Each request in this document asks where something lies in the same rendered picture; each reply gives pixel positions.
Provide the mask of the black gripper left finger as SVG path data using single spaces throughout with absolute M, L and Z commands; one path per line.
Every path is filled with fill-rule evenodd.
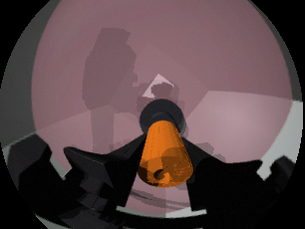
M 118 147 L 118 150 L 108 154 L 92 153 L 71 146 L 64 147 L 64 153 L 69 165 L 82 173 L 92 175 L 93 178 L 101 179 L 112 190 L 118 202 L 117 206 L 126 207 L 134 179 L 137 177 L 146 138 L 147 133 L 141 134 L 124 147 Z

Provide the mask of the dark round pedestal with short shaft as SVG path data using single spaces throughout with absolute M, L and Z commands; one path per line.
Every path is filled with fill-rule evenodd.
M 184 126 L 184 117 L 176 103 L 168 99 L 156 99 L 149 103 L 141 113 L 140 124 L 144 133 L 158 121 L 172 122 L 180 133 Z

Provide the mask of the orange knob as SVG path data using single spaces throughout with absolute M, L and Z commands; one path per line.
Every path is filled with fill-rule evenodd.
M 138 177 L 149 186 L 174 187 L 193 175 L 187 150 L 172 122 L 158 121 L 149 129 Z

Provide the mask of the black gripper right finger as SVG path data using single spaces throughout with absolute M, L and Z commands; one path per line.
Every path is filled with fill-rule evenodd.
M 207 151 L 204 153 L 204 150 L 193 145 L 191 141 L 188 142 L 183 135 L 181 139 L 193 167 L 193 175 L 185 182 L 191 211 L 205 210 L 204 204 L 216 198 L 233 179 L 246 177 L 246 174 L 254 173 L 261 167 L 260 159 L 253 159 L 252 162 L 224 163 L 209 155 Z

